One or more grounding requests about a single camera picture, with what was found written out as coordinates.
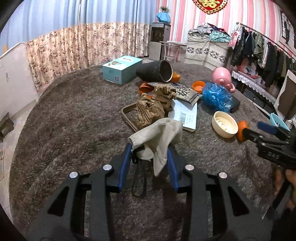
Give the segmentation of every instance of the teal cardboard box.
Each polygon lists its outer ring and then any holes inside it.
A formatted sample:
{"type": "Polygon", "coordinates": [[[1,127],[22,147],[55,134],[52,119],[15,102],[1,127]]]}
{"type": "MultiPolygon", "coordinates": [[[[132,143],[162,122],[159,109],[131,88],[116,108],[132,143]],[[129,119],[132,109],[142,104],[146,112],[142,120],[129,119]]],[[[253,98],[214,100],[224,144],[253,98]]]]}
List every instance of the teal cardboard box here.
{"type": "Polygon", "coordinates": [[[142,62],[140,58],[122,56],[103,65],[103,78],[122,85],[136,77],[135,70],[142,62]]]}

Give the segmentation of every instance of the pink striped wall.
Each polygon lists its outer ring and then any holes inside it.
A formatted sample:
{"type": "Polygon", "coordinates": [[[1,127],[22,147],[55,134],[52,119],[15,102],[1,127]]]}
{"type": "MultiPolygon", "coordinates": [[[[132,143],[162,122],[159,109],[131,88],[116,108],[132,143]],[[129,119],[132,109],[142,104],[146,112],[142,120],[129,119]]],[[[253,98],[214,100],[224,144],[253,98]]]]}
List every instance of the pink striped wall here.
{"type": "Polygon", "coordinates": [[[236,22],[241,22],[268,36],[295,56],[294,52],[279,42],[280,8],[271,0],[228,0],[224,9],[210,15],[196,7],[192,0],[157,0],[157,12],[160,6],[169,7],[170,40],[186,43],[188,30],[203,22],[224,28],[228,33],[236,22]]]}

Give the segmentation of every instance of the black cylinder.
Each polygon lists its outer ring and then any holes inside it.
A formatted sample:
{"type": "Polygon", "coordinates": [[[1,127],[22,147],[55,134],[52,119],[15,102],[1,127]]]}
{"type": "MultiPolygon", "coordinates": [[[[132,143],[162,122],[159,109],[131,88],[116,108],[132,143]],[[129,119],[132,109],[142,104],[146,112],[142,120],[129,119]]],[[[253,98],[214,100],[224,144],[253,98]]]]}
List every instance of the black cylinder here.
{"type": "Polygon", "coordinates": [[[143,64],[135,72],[145,82],[169,82],[173,77],[173,68],[166,60],[143,64]]]}

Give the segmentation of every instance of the turquoise basket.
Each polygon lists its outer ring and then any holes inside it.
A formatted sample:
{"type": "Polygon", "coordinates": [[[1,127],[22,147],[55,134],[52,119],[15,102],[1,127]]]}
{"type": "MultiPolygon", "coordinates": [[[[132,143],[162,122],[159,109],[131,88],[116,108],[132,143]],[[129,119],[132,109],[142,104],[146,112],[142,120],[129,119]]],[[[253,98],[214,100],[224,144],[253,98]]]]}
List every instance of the turquoise basket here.
{"type": "Polygon", "coordinates": [[[290,131],[289,127],[281,120],[280,117],[278,117],[274,113],[270,114],[269,124],[271,124],[272,126],[276,126],[276,127],[281,126],[281,127],[285,128],[286,130],[290,131]]]}

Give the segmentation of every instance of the black cord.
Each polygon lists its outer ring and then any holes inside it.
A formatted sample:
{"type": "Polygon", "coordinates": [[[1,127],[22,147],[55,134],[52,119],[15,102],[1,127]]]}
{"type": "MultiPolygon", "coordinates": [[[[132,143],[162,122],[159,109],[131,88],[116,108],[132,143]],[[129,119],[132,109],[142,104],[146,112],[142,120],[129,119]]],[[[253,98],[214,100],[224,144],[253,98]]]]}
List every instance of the black cord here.
{"type": "Polygon", "coordinates": [[[136,164],[136,171],[133,175],[133,181],[131,183],[131,193],[134,197],[144,198],[146,196],[146,192],[147,192],[147,175],[146,175],[145,167],[143,164],[143,160],[137,158],[134,154],[134,156],[132,157],[132,162],[134,164],[136,164]],[[144,184],[143,184],[142,192],[139,195],[136,195],[135,194],[135,184],[136,184],[136,181],[137,181],[137,178],[139,175],[140,168],[142,169],[144,184]]]}

